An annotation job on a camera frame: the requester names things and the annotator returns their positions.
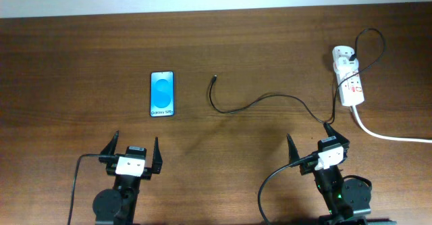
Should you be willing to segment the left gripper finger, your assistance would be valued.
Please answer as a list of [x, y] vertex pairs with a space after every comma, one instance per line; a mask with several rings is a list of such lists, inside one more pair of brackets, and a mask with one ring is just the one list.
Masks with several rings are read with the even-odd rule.
[[163, 159], [161, 157], [161, 152], [159, 149], [159, 139], [156, 136], [155, 137], [155, 144], [154, 144], [154, 150], [153, 150], [153, 160], [152, 160], [152, 173], [153, 174], [160, 174], [161, 168], [163, 165]]
[[112, 139], [109, 141], [109, 143], [103, 148], [103, 150], [100, 152], [100, 155], [103, 157], [111, 157], [115, 154], [115, 148], [117, 146], [119, 138], [119, 131], [116, 131], [112, 137]]

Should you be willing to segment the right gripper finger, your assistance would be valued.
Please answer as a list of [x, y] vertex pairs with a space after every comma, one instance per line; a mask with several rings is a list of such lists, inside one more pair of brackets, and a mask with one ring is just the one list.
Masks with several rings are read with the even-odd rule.
[[290, 134], [287, 134], [288, 149], [289, 149], [289, 165], [290, 167], [297, 166], [300, 156]]
[[341, 135], [339, 132], [337, 132], [335, 129], [333, 129], [331, 127], [330, 123], [325, 122], [323, 124], [323, 127], [324, 127], [328, 137], [334, 136], [339, 141], [339, 143], [349, 143], [349, 140], [346, 137], [344, 137], [343, 135]]

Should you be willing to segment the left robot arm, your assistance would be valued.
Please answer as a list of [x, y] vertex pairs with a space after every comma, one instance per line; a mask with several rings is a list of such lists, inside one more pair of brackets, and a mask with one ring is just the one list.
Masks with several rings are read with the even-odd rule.
[[100, 152], [99, 161], [105, 164], [106, 173], [115, 178], [114, 185], [98, 193], [92, 209], [96, 224], [133, 224], [140, 183], [159, 174], [163, 159], [159, 150], [159, 139], [155, 139], [151, 166], [146, 166], [144, 147], [129, 146], [124, 154], [115, 153], [119, 133]]

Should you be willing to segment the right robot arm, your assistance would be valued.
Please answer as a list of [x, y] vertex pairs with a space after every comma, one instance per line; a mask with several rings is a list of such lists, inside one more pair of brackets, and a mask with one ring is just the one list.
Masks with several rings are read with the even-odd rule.
[[300, 174], [312, 174], [315, 184], [329, 210], [328, 216], [319, 218], [320, 224], [367, 224], [371, 213], [372, 183], [356, 175], [342, 176], [339, 165], [348, 157], [350, 141], [323, 125], [328, 137], [317, 143], [317, 150], [300, 157], [290, 135], [287, 136], [289, 167], [300, 168]]

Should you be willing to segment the blue screen smartphone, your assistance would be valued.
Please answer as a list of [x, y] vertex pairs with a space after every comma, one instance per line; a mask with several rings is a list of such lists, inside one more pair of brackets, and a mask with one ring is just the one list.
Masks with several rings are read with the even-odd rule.
[[151, 73], [150, 115], [153, 118], [175, 114], [174, 73]]

